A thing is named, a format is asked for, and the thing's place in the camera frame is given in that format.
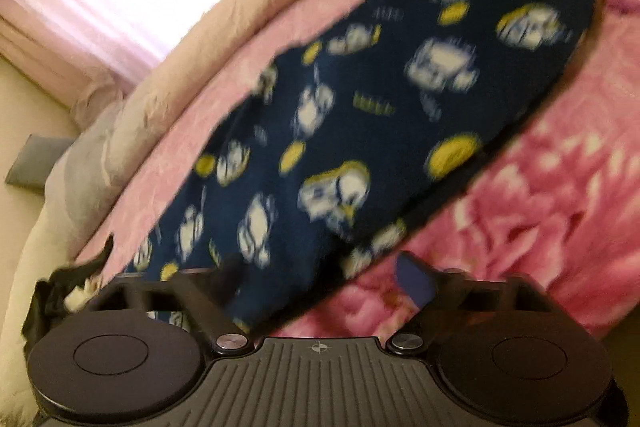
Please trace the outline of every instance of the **wall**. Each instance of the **wall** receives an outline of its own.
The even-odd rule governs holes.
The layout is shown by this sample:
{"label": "wall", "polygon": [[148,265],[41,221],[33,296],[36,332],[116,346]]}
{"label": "wall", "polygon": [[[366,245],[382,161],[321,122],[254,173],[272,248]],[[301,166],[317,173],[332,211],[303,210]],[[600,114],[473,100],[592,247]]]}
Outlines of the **wall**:
{"label": "wall", "polygon": [[[0,181],[30,134],[75,136],[68,111],[0,56]],[[15,267],[43,203],[42,196],[0,185],[0,324]]]}

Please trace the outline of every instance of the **silver screw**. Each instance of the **silver screw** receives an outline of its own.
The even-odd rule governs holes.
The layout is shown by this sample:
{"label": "silver screw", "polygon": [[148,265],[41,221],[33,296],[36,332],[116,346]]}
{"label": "silver screw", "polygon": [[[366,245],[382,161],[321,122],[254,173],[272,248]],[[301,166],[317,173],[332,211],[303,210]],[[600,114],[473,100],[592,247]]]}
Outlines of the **silver screw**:
{"label": "silver screw", "polygon": [[413,333],[399,333],[391,339],[391,344],[402,351],[410,351],[422,347],[422,339]]}
{"label": "silver screw", "polygon": [[235,349],[242,349],[249,342],[246,336],[238,333],[227,333],[226,335],[220,335],[216,339],[216,344],[222,349],[228,349],[233,351]]}

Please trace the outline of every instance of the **dark blue fabric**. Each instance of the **dark blue fabric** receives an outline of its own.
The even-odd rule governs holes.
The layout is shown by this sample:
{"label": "dark blue fabric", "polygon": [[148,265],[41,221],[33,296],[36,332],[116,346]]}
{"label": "dark blue fabric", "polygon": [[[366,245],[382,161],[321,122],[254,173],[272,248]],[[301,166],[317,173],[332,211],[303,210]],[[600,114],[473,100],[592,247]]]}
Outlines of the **dark blue fabric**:
{"label": "dark blue fabric", "polygon": [[593,6],[364,1],[265,69],[127,270],[158,280],[242,256],[248,275],[226,312],[248,328],[304,295],[322,267],[354,277],[548,91]]}

